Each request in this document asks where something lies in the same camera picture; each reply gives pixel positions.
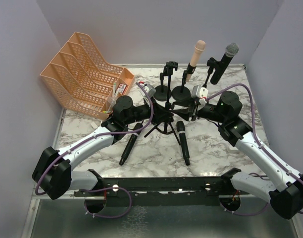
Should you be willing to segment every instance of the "white wall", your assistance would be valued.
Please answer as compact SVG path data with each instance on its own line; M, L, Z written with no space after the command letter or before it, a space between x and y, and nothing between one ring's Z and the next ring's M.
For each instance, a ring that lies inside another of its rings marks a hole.
M197 40L202 63L220 60L236 42L232 63L248 63L283 0L37 0L63 45L90 34L111 63L188 63Z
M303 0L285 0L247 67L271 148L303 173Z
M34 0L0 0L0 238L21 235L33 180L61 108L40 72L59 44Z

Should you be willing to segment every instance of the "handheld microphone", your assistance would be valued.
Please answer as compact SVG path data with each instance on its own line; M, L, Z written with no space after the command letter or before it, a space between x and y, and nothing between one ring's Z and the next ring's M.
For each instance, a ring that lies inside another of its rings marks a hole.
M211 78L211 84L217 84L224 74L227 66L230 64L232 58L238 53L239 46L235 43L229 44L225 49L225 54L223 55L220 62L217 62L218 67Z
M134 126L134 129L133 130L137 130L137 129L140 129L143 127L143 124L141 123L137 123L135 126ZM133 133L129 139L129 141L127 142L127 145L124 149L124 152L121 156L121 160L120 160L120 163L119 165L123 165L125 163L125 161L127 160L128 156L130 155L131 153L131 150L135 144L135 141L137 139L137 137L139 136L139 134L141 133L142 131L139 131L137 133Z
M203 53L204 49L205 49L205 42L198 41L195 45L195 52L193 53L192 58L189 63L189 65L194 68L193 71L195 71L197 63L198 63L200 56ZM192 73L187 74L187 78L186 78L187 82L189 82Z
M179 138L180 138L183 158L186 162L186 165L190 165L190 160L189 160L190 155L189 155L189 149L188 149L188 144L187 144L187 139L186 139L186 128L185 128L183 121L181 121L181 120L177 122L177 131L178 131Z

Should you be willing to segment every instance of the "black microphone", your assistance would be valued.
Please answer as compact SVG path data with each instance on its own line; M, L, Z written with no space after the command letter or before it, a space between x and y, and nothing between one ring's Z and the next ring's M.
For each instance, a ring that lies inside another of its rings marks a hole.
M143 127L143 124L141 123L137 123L135 126L134 126L134 129L133 130L137 130L137 129L140 129ZM137 139L137 137L139 136L139 134L141 133L142 131L139 131L137 133L133 133L131 135L131 138L129 139L129 141L127 142L127 145L124 149L124 152L121 156L121 160L120 160L120 163L119 165L123 165L125 163L125 161L127 160L128 156L130 155L131 153L131 150L135 144L135 141Z
M239 46L235 43L229 44L225 49L225 54L223 55L220 62L217 62L217 68L211 78L211 84L217 84L224 74L227 66L229 66L232 58L238 53Z
M183 121L181 120L177 122L177 131L180 138L182 156L185 159L186 165L190 165L190 160L189 160L190 155L189 155L189 149L186 139L186 128Z

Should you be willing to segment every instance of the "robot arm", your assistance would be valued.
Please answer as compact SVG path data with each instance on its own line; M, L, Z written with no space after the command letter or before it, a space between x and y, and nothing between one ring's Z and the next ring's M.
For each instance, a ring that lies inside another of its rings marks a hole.
M198 87L193 92L193 96L197 99L192 99L189 102L191 106L187 110L172 110L171 112L176 113L183 119L204 118L220 123L218 130L223 139L248 155L270 178L270 181L264 181L236 170L228 177L229 191L234 191L234 189L245 191L270 202L274 210L286 219L292 218L303 209L303 186L290 173L299 175L302 180L303 175L300 175L299 171L286 164L260 141L262 146L289 170L289 173L286 173L256 143L252 128L238 116L242 108L238 95L226 91L222 93L217 105L204 102L207 96L206 89ZM153 98L151 101L153 111L164 111ZM153 119L157 119L159 115L160 113L154 114ZM45 149L34 170L32 176L34 181L38 182L46 168L61 155L62 158L51 168L41 183L41 188L51 199L59 198L68 190L103 188L103 179L95 171L76 172L73 170L89 156L114 144L124 136L96 135L106 132L127 131L128 124L147 119L150 116L151 109L147 104L135 107L130 97L120 97L113 107L113 114L93 133L58 151L51 147Z
M253 129L238 116L241 109L242 103L238 95L225 91L216 106L206 104L197 115L199 118L221 123L218 130L223 139L252 159L270 179L262 181L244 172L237 172L230 178L234 189L249 192L270 202L280 216L290 219L303 209L303 185L300 183L300 180L303 181L303 175L285 163L259 137L258 142L256 141ZM277 161L275 162L265 150Z

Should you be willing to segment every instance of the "marble surface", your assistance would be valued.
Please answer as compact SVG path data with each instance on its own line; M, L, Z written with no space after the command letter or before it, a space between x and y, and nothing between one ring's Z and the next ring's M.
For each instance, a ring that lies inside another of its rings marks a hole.
M135 75L136 81L143 81L153 86L159 85L159 73L163 67L128 69ZM172 86L181 84L181 77L185 68L178 68L172 76ZM195 85L202 85L207 76L206 67L198 67L187 87L192 89ZM230 67L226 70L217 85L208 85L209 95L220 91L234 83L249 85L244 67ZM243 108L240 113L242 119L251 125L251 112L249 97L243 87L233 88L241 102ZM139 88L133 85L129 96L133 98L134 104L143 102ZM210 103L217 103L218 97ZM266 142L266 136L262 128L262 123L258 112L256 114L256 131L259 137ZM180 120L174 117L175 123ZM100 125L100 120L85 116L83 114L67 111L64 119L59 148L71 144L87 134L93 132L90 123L95 122ZM130 135L126 135L122 140L90 156L83 161L75 170L85 171L94 169L102 177L184 177L184 176L219 176L229 169L235 167L244 172L262 173L259 167L246 155L232 147L222 139L217 127L204 120L184 122L186 125L186 135L190 152L190 166L186 166L173 134L162 135L156 130L147 138L144 134L151 129L149 125L137 139L136 145L129 158L123 166L119 160L127 144Z

